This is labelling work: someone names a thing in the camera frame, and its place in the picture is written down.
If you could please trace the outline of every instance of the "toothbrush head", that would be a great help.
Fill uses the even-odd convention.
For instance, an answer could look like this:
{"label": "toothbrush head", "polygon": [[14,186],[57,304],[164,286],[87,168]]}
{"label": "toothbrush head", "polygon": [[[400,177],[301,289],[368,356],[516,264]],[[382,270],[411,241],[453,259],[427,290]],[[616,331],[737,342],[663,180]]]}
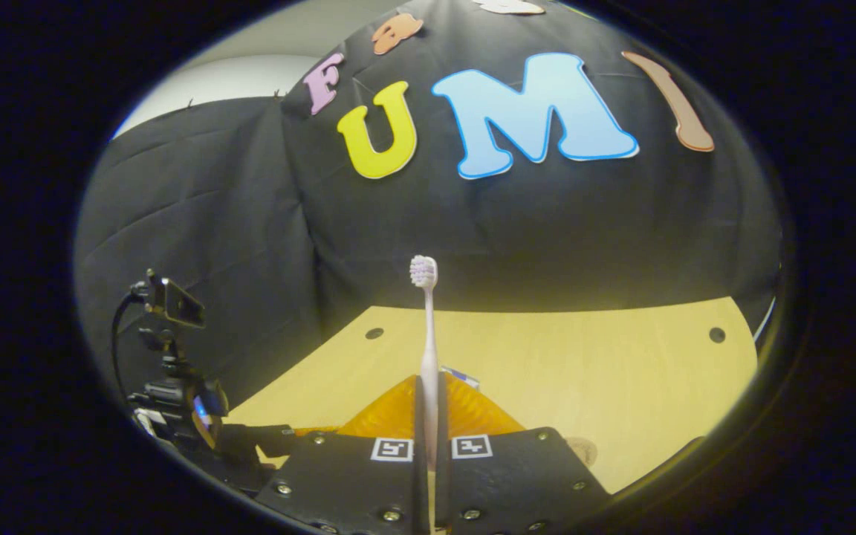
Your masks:
{"label": "toothbrush head", "polygon": [[438,263],[430,256],[419,254],[412,259],[409,272],[412,275],[412,284],[428,291],[438,284]]}

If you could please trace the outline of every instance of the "wooden table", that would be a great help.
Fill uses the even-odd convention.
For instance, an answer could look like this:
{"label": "wooden table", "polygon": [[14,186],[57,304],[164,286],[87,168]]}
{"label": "wooden table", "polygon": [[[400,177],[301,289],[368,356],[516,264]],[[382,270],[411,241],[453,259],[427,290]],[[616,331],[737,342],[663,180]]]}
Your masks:
{"label": "wooden table", "polygon": [[[716,326],[723,342],[710,339]],[[367,339],[373,328],[383,335]],[[340,426],[418,373],[424,329],[419,309],[368,308],[225,422]],[[520,424],[593,441],[591,471],[611,493],[709,433],[757,364],[727,297],[628,311],[437,311],[435,330],[438,362],[478,378]]]}

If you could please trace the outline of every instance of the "black cable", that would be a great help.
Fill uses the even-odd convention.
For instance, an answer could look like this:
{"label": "black cable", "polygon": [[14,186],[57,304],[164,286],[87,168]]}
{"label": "black cable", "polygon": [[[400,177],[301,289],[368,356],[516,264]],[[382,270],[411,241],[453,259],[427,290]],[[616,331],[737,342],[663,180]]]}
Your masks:
{"label": "black cable", "polygon": [[145,288],[146,285],[143,283],[132,285],[132,288],[123,297],[121,304],[118,305],[118,309],[114,312],[114,319],[111,320],[111,364],[114,366],[114,379],[118,383],[118,392],[121,392],[121,398],[125,402],[128,400],[128,393],[125,392],[125,386],[121,382],[121,372],[118,369],[118,326],[121,325],[121,318],[125,315],[125,311],[130,305],[143,302],[142,293]]}

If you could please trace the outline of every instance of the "toothbrush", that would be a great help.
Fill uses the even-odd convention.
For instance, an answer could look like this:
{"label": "toothbrush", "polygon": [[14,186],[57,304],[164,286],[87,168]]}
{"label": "toothbrush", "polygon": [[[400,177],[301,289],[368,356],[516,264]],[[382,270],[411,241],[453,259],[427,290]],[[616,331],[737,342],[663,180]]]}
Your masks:
{"label": "toothbrush", "polygon": [[421,385],[424,387],[425,450],[428,470],[435,469],[438,454],[438,349],[435,347],[435,305],[432,289],[438,284],[438,263],[417,255],[410,268],[412,284],[425,290],[425,352],[421,357]]}

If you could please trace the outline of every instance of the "letter m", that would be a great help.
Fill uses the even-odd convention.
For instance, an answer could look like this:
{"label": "letter m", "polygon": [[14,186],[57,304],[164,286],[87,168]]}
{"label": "letter m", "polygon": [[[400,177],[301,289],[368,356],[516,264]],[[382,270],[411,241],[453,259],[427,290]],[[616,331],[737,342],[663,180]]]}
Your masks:
{"label": "letter m", "polygon": [[583,72],[583,60],[547,53],[527,58],[520,92],[481,71],[456,72],[432,87],[454,109],[464,159],[458,173],[473,180],[506,172],[513,156],[493,142],[496,126],[532,162],[543,162],[554,112],[564,135],[557,143],[571,160],[628,158],[639,152],[636,139],[623,132],[597,89]]}

